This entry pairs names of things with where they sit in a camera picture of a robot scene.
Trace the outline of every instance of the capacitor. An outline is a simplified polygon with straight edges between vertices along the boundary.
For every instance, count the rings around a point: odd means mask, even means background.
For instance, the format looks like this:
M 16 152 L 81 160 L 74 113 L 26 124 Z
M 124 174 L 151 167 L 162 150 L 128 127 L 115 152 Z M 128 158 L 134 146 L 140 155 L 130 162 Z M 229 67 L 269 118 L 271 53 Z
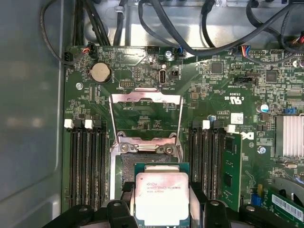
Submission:
M 215 115 L 209 115 L 209 116 L 207 117 L 207 119 L 208 119 L 210 122 L 213 122 L 213 121 L 217 120 L 217 117 L 216 117 Z
M 261 104 L 256 108 L 258 113 L 267 113 L 269 111 L 269 106 L 266 104 Z

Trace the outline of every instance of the usb port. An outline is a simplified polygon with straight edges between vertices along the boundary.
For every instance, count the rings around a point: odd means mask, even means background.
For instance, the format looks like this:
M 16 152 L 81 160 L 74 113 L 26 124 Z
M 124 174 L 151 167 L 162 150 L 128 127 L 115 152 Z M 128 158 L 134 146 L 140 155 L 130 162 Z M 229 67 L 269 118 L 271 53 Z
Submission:
M 160 84 L 166 83 L 166 70 L 164 69 L 160 70 L 159 82 Z

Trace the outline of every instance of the yellow component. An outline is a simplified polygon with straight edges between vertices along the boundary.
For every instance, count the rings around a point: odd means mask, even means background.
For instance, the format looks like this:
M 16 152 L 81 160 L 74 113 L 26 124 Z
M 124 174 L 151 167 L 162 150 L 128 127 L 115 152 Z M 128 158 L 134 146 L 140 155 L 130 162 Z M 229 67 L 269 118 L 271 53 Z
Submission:
M 262 195 L 263 195 L 263 185 L 262 184 L 257 185 L 257 194 L 259 197 L 262 197 Z

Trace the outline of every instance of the ram slot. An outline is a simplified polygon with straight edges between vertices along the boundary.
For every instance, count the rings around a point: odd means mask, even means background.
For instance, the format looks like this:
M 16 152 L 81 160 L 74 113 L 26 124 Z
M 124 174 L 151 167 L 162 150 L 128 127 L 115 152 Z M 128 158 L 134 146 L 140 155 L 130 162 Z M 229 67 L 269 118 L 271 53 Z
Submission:
M 71 205 L 78 205 L 80 203 L 80 169 L 81 169 L 81 153 L 83 146 L 82 129 L 75 129 L 73 132 L 73 148 L 71 153 L 71 172 L 72 172 L 72 203 Z
M 209 131 L 203 130 L 202 132 L 202 190 L 206 196 L 208 196 L 210 188 L 210 179 L 209 179 L 209 167 L 210 167 L 210 155 L 209 155 Z
M 211 197 L 216 199 L 218 189 L 218 162 L 219 162 L 219 134 L 214 131 L 212 134 L 212 151 L 211 151 L 211 168 L 212 168 L 212 181 L 211 181 Z
M 85 162 L 85 201 L 84 204 L 91 205 L 91 197 L 90 197 L 90 183 L 92 182 L 92 174 L 91 174 L 91 153 L 92 153 L 92 142 L 93 142 L 93 133 L 91 131 L 86 132 L 86 144 L 85 144 L 85 154 L 84 154 L 84 162 Z
M 220 188 L 220 170 L 221 160 L 223 154 L 224 134 L 220 130 L 212 131 L 212 145 L 211 145 L 211 199 L 219 197 Z
M 97 185 L 97 174 L 96 174 L 96 156 L 97 156 L 97 137 L 96 133 L 92 134 L 92 149 L 91 149 L 91 156 L 90 156 L 90 176 L 91 176 L 91 182 L 90 182 L 90 205 L 97 209 L 97 204 L 95 202 L 96 198 L 96 185 Z
M 207 176 L 206 176 L 206 179 L 207 179 L 207 189 L 208 191 L 206 192 L 206 196 L 208 199 L 212 199 L 212 183 L 213 183 L 213 156 L 212 156 L 212 151 L 213 151 L 213 137 L 214 136 L 214 133 L 213 133 L 213 130 L 210 129 L 209 132 L 208 132 L 208 137 L 207 137 L 207 142 L 208 142 L 208 150 L 207 150 L 207 153 L 206 153 L 206 156 L 208 157 L 207 158 L 207 161 L 208 161 L 208 164 L 207 164 L 207 167 L 206 167 L 206 170 L 207 170 Z
M 201 138 L 201 127 L 189 128 L 188 137 L 188 151 L 189 151 L 189 163 L 190 163 L 190 179 L 192 182 L 200 182 L 201 179 L 198 177 L 199 166 L 201 158 L 200 156 L 200 138 Z
M 105 144 L 105 129 L 103 129 L 100 133 L 100 146 L 99 146 L 99 152 L 100 152 L 100 162 L 99 162 L 99 174 L 100 174 L 100 190 L 99 190 L 99 206 L 102 206 L 102 203 L 105 199 L 105 150 L 106 150 L 106 144 Z

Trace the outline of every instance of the blue connector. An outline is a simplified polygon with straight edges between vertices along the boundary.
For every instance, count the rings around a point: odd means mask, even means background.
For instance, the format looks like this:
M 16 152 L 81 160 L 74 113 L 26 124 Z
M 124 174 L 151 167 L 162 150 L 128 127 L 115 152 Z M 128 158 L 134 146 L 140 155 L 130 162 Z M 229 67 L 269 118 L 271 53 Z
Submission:
M 284 109 L 284 114 L 296 114 L 297 109 L 296 107 L 286 108 Z

